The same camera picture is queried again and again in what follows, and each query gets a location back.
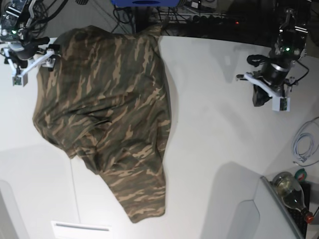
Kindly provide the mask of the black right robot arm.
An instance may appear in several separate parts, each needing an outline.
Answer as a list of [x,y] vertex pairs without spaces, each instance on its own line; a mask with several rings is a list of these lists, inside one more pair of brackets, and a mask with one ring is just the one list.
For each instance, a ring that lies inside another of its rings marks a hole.
[[37,52],[40,45],[48,44],[49,37],[40,37],[36,28],[45,16],[41,0],[11,0],[0,18],[0,40],[20,60],[28,60]]

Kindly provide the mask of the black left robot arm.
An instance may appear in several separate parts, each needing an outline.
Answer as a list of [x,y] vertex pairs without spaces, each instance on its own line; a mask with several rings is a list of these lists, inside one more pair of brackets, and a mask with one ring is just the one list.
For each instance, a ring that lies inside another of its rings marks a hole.
[[[269,55],[249,55],[247,57],[250,65],[263,66],[257,78],[272,88],[297,85],[310,71],[300,62],[305,54],[308,34],[306,23],[302,19],[304,16],[306,15],[298,11],[296,6],[276,7],[277,26]],[[306,69],[305,74],[298,79],[286,79],[296,62]]]

